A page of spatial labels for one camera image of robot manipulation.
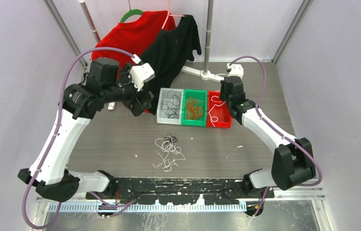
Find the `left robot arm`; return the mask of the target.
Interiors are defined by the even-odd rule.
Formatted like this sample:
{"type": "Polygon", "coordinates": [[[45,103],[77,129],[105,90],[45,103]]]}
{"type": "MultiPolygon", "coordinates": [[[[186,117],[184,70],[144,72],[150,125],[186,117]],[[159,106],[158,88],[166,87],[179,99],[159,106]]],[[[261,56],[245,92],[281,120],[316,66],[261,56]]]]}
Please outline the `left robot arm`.
{"type": "Polygon", "coordinates": [[[78,193],[114,197],[118,183],[111,174],[104,170],[71,171],[67,164],[80,135],[106,104],[122,102],[134,116],[150,108],[153,94],[146,86],[154,76],[151,65],[143,61],[124,67],[110,58],[92,61],[85,82],[65,89],[41,153],[31,167],[19,171],[18,178],[32,185],[41,197],[57,202],[66,202],[78,193]]]}

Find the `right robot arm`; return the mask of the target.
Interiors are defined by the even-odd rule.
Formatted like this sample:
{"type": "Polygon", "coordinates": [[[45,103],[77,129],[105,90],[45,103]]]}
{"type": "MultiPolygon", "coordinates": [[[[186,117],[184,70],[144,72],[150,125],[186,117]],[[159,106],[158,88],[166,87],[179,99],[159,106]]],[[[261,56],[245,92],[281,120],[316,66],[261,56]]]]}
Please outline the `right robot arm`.
{"type": "Polygon", "coordinates": [[[296,138],[271,121],[254,101],[246,98],[240,77],[225,77],[221,81],[220,99],[225,101],[231,117],[254,132],[273,153],[270,169],[258,169],[244,175],[246,196],[254,198],[265,187],[288,190],[305,186],[308,180],[316,177],[311,142],[307,138],[296,138]]]}

